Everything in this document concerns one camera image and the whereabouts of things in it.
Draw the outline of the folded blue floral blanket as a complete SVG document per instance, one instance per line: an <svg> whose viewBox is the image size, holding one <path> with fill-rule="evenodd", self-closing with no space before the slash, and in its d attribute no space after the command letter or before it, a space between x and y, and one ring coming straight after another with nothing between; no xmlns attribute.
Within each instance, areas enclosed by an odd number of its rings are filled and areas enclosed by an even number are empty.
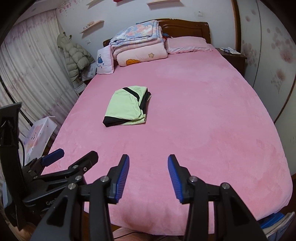
<svg viewBox="0 0 296 241"><path fill-rule="evenodd" d="M118 48L124 45L146 43L161 40L162 29L157 20L135 24L118 32L111 40L110 46Z"/></svg>

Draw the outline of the brown wooden headboard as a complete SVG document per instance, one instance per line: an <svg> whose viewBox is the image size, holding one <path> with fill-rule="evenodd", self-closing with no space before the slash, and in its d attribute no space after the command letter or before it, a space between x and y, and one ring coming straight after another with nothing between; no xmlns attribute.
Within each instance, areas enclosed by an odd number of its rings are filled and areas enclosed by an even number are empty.
<svg viewBox="0 0 296 241"><path fill-rule="evenodd" d="M162 42L167 38L201 37L211 44L210 28L207 22L194 22L179 19L156 19L162 28Z"/></svg>

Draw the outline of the white cartoon pillow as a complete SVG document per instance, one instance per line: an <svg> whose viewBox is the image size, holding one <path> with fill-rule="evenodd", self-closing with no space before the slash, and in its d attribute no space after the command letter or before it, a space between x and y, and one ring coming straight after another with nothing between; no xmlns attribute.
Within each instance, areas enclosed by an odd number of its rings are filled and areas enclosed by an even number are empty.
<svg viewBox="0 0 296 241"><path fill-rule="evenodd" d="M96 73L100 75L114 73L114 59L110 45L97 51Z"/></svg>

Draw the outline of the wooden wall shelf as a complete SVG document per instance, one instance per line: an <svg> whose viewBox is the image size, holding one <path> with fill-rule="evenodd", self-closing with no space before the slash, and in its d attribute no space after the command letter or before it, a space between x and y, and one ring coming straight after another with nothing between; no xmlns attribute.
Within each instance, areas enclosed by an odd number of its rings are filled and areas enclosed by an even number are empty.
<svg viewBox="0 0 296 241"><path fill-rule="evenodd" d="M80 33L83 34L83 33L85 33L86 31L90 30L91 28L93 28L93 27L95 27L95 26L97 26L97 25L100 25L100 24L102 24L102 23L104 23L104 20L98 20L98 21L96 21L96 22L91 22L90 24L88 24L87 26L85 26L85 27L83 28L83 30L82 30Z"/></svg>

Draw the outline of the white patterned gift bag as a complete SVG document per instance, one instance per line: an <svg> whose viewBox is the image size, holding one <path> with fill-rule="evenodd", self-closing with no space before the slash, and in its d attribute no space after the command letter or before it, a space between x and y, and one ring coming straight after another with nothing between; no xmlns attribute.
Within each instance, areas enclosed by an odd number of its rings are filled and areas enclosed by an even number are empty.
<svg viewBox="0 0 296 241"><path fill-rule="evenodd" d="M25 148L25 164L43 155L56 127L55 116L48 116L33 123L23 142Z"/></svg>

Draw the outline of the beige puffer jacket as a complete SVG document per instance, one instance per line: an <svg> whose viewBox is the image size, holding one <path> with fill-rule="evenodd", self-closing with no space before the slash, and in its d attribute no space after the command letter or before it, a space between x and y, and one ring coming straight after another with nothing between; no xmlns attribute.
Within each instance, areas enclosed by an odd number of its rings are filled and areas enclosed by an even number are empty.
<svg viewBox="0 0 296 241"><path fill-rule="evenodd" d="M92 55L81 45L72 42L65 32L58 35L57 45L63 52L71 82L79 78L80 73L95 62Z"/></svg>

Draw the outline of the green and black hooded jacket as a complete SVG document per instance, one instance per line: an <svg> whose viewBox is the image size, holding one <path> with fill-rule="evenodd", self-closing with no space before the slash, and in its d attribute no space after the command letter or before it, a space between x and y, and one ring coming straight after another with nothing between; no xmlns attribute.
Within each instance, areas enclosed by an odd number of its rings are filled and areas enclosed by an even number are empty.
<svg viewBox="0 0 296 241"><path fill-rule="evenodd" d="M129 86L116 90L109 101L102 123L106 127L145 123L151 96L145 86Z"/></svg>

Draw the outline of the white curtain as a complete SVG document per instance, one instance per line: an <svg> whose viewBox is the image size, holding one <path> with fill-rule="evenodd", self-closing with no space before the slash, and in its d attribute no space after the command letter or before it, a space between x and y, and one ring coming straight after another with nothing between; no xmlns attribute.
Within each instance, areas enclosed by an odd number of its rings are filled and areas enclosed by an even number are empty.
<svg viewBox="0 0 296 241"><path fill-rule="evenodd" d="M1 78L22 112L35 122L54 116L56 136L78 99L57 46L55 10L14 25L1 44Z"/></svg>

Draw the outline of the floral sliding wardrobe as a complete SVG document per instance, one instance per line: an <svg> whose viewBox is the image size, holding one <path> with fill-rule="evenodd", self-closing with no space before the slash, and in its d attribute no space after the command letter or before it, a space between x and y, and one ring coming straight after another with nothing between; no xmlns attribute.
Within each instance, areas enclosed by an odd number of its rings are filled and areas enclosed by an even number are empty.
<svg viewBox="0 0 296 241"><path fill-rule="evenodd" d="M278 131L290 173L295 174L295 41L262 1L238 1L244 78Z"/></svg>

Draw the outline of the items on nightstand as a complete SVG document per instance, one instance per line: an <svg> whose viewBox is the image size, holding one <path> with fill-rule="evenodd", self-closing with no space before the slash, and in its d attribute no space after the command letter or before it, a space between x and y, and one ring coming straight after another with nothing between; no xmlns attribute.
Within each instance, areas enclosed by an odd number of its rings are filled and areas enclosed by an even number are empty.
<svg viewBox="0 0 296 241"><path fill-rule="evenodd" d="M237 52L236 50L227 47L227 48L219 48L224 53L231 54L231 55L240 55L241 53Z"/></svg>

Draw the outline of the pink bed sheet mattress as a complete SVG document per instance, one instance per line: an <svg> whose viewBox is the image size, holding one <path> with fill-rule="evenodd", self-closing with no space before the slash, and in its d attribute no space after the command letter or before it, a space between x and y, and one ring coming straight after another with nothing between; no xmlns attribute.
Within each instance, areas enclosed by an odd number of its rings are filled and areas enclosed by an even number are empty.
<svg viewBox="0 0 296 241"><path fill-rule="evenodd" d="M116 90L145 86L152 97L146 122L106 127ZM169 55L117 67L87 85L61 126L52 149L65 155L44 173L67 169L89 151L99 160L92 183L130 158L123 196L109 207L112 224L153 235L183 235L188 207L175 196L168 156L206 183L229 183L256 219L285 207L292 179L280 137L260 98L216 51Z"/></svg>

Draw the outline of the dark wooden nightstand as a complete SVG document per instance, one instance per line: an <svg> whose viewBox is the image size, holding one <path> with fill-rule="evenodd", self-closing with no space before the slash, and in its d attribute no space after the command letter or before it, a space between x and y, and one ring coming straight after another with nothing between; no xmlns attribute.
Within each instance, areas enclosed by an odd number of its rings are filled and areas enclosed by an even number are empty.
<svg viewBox="0 0 296 241"><path fill-rule="evenodd" d="M247 62L247 57L243 54L233 55L230 53L226 53L219 48L217 48L218 52L242 75L245 74L245 64Z"/></svg>

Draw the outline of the pink pillow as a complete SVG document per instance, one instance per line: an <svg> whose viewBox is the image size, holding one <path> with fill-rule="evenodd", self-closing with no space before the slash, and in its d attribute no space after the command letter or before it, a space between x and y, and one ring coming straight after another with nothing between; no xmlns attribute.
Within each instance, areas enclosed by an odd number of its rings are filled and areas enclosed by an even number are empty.
<svg viewBox="0 0 296 241"><path fill-rule="evenodd" d="M169 54L212 51L211 45L204 38L192 36L168 38L165 41L165 49Z"/></svg>

